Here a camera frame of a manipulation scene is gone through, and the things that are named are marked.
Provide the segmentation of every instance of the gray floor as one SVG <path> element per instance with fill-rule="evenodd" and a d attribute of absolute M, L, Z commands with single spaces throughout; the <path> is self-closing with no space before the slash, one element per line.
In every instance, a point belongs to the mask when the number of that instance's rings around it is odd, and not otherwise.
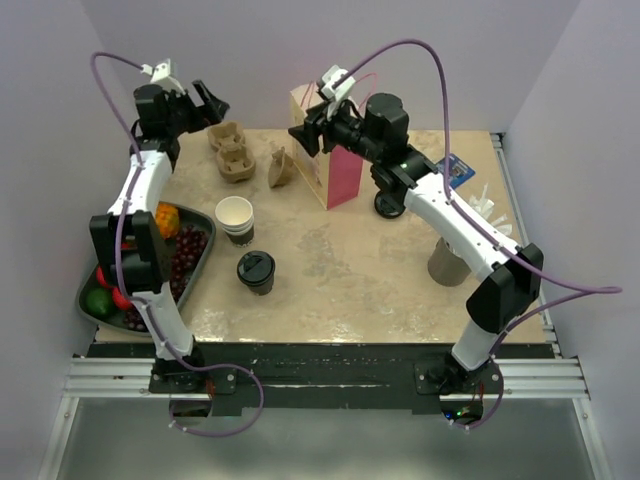
<path fill-rule="evenodd" d="M 239 420 L 208 419 L 207 427 Z M 389 411 L 267 410 L 228 439 L 168 423 L 166 400 L 83 400 L 59 478 L 593 478 L 571 401 L 506 401 L 468 435 L 441 417 Z"/>

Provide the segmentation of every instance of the lime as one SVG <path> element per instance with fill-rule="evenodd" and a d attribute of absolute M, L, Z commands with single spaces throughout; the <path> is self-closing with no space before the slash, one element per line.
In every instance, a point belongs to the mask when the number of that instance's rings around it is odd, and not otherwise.
<path fill-rule="evenodd" d="M 87 310 L 97 318 L 106 318 L 115 310 L 111 292 L 104 288 L 94 288 L 87 294 Z"/>

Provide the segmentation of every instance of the stack of paper cups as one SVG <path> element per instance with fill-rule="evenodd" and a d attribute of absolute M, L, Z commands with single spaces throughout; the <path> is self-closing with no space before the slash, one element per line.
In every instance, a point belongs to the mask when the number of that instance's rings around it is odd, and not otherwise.
<path fill-rule="evenodd" d="M 216 206 L 216 219 L 231 243 L 237 247 L 249 245 L 253 240 L 253 206 L 242 197 L 227 197 Z"/>

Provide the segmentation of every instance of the black tray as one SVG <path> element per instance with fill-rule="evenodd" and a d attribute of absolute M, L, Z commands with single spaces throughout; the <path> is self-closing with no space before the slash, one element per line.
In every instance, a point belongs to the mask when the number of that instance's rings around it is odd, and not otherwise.
<path fill-rule="evenodd" d="M 189 295 L 193 290 L 193 285 L 195 284 L 196 280 L 202 273 L 202 268 L 204 267 L 204 263 L 207 260 L 209 253 L 211 253 L 211 248 L 213 247 L 213 241 L 216 236 L 216 226 L 213 223 L 213 220 L 207 215 L 204 215 L 203 213 L 196 212 L 195 210 L 192 210 L 190 208 L 182 207 L 180 205 L 175 205 L 169 202 L 164 202 L 164 203 L 173 205 L 178 209 L 178 214 L 180 215 L 181 224 L 194 225 L 196 230 L 201 230 L 207 233 L 207 235 L 209 236 L 207 246 L 205 247 L 204 252 L 200 257 L 200 260 L 198 260 L 198 264 L 193 269 L 193 273 L 191 273 L 191 276 L 189 278 L 189 283 L 187 283 L 187 286 L 185 287 L 184 292 L 178 299 L 177 306 L 178 306 L 178 310 L 180 310 L 182 309 L 182 306 L 187 301 L 187 298 L 189 298 Z M 82 285 L 78 289 L 78 293 L 76 294 L 76 307 L 78 308 L 80 315 L 86 318 L 87 320 L 93 323 L 96 323 L 100 326 L 109 327 L 114 330 L 120 330 L 122 332 L 131 334 L 131 335 L 136 335 L 138 337 L 149 337 L 151 335 L 149 332 L 137 332 L 135 330 L 129 330 L 125 326 L 124 312 L 122 310 L 117 310 L 115 313 L 113 313 L 111 316 L 107 318 L 94 317 L 87 311 L 87 305 L 86 305 L 87 294 L 92 289 L 96 287 L 100 287 L 100 284 L 96 279 L 97 269 L 98 269 L 98 266 L 96 265 L 96 267 L 93 270 L 91 270 L 91 274 L 89 275 L 89 277 L 82 283 Z"/>

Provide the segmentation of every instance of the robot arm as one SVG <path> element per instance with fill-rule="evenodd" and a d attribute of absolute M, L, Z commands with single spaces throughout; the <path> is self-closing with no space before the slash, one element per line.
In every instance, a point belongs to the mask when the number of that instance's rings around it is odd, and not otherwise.
<path fill-rule="evenodd" d="M 397 211 L 405 208 L 433 226 L 469 265 L 481 282 L 467 300 L 471 317 L 460 340 L 445 358 L 444 367 L 430 372 L 431 382 L 445 394 L 462 388 L 484 368 L 498 335 L 538 297 L 540 278 L 493 247 L 450 205 L 444 179 L 436 166 L 408 143 L 409 116 L 402 101 L 391 94 L 369 98 L 364 117 L 349 99 L 352 78 L 332 85 L 346 73 L 332 67 L 318 82 L 319 105 L 307 110 L 304 124 L 289 129 L 310 156 L 336 145 L 371 162 L 371 176 Z M 500 244 L 537 268 L 542 252 L 533 244 L 519 246 L 497 232 L 466 202 L 456 202 Z"/>
<path fill-rule="evenodd" d="M 134 92 L 139 119 L 132 129 L 142 163 L 130 151 L 129 174 L 118 198 L 106 215 L 91 218 L 89 228 L 105 279 L 115 285 L 115 246 L 116 241 L 120 241 L 116 239 L 116 226 L 119 216 L 126 216 L 123 239 L 135 240 L 134 248 L 122 251 L 127 293 L 151 333 L 157 358 L 171 362 L 173 355 L 158 338 L 149 315 L 153 315 L 167 340 L 182 357 L 192 355 L 193 335 L 182 322 L 171 296 L 172 252 L 158 231 L 154 215 L 162 189 L 175 170 L 180 153 L 178 136 L 220 123 L 229 105 L 213 96 L 198 80 L 193 86 L 203 103 L 196 107 L 175 79 L 170 60 L 154 68 L 144 65 L 142 72 L 151 79 L 149 84 Z"/>

